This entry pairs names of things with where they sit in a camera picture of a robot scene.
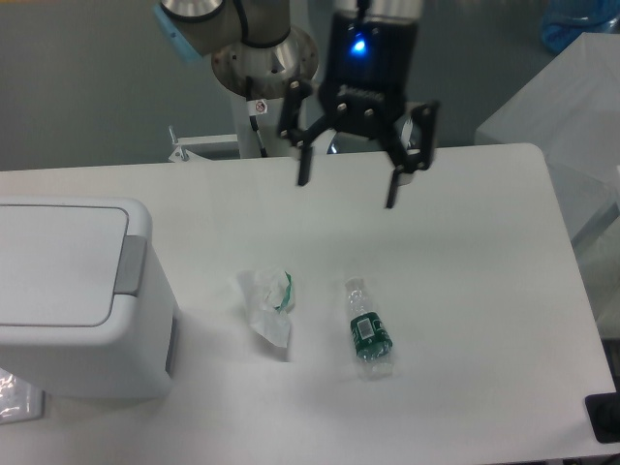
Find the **blue led light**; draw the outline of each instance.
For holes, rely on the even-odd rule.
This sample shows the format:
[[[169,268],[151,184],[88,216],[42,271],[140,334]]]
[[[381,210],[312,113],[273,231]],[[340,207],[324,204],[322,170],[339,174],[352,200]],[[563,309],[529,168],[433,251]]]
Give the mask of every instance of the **blue led light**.
[[[351,47],[351,54],[357,56],[363,56],[366,54],[366,41],[359,35],[356,36],[356,41]]]

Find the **bottle cap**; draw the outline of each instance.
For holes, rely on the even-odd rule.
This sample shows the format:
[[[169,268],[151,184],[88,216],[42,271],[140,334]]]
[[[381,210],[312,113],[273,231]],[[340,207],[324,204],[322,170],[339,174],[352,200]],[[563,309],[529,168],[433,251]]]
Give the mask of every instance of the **bottle cap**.
[[[364,280],[358,277],[351,278],[345,283],[345,289],[349,294],[353,291],[361,291],[364,289]]]

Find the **robotic arm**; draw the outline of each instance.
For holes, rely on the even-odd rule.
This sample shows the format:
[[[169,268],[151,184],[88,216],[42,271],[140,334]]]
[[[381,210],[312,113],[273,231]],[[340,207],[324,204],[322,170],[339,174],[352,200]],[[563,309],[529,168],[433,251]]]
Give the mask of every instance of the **robotic arm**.
[[[318,87],[324,115],[299,127],[303,101],[314,94],[313,43],[290,25],[289,0],[162,0],[155,8],[165,33],[185,58],[212,53],[215,75],[233,93],[284,98],[277,134],[300,151],[297,184],[310,179],[312,143],[328,129],[377,140],[394,165],[387,208],[398,187],[428,170],[435,151],[439,104],[408,108],[405,85],[422,0],[334,0],[325,80]],[[406,112],[420,131],[413,149],[395,123]]]
[[[428,170],[435,151],[437,102],[410,110],[421,133],[418,147],[407,150],[394,126],[407,106],[405,85],[422,2],[336,0],[335,7],[325,80],[318,92],[325,115],[307,130],[299,129],[301,103],[313,94],[313,87],[294,79],[278,130],[300,150],[300,186],[310,179],[312,142],[327,129],[377,140],[394,164],[386,203],[392,208],[398,187],[411,182],[415,171]]]

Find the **gray floor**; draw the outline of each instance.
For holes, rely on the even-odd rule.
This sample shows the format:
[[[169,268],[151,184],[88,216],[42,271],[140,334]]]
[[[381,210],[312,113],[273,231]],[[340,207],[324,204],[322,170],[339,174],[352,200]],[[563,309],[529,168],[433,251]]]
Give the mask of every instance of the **gray floor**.
[[[325,56],[332,0],[310,0]],[[0,4],[0,170],[163,162],[180,137],[233,131],[208,60],[180,63],[155,0]],[[408,86],[443,104],[439,143],[474,131],[552,56],[543,0],[426,2]]]

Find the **white table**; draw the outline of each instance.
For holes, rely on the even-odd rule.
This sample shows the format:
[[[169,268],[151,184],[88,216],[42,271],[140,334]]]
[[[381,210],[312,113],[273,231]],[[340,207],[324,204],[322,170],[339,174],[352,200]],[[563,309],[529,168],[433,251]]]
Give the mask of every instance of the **white table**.
[[[607,454],[583,399],[613,390],[543,156],[441,150],[383,209],[381,154],[0,173],[0,195],[127,196],[183,312],[163,400],[52,399],[3,426],[2,463],[438,465]],[[243,320],[229,279],[281,264],[287,353]],[[364,276],[396,372],[355,371],[344,278]]]

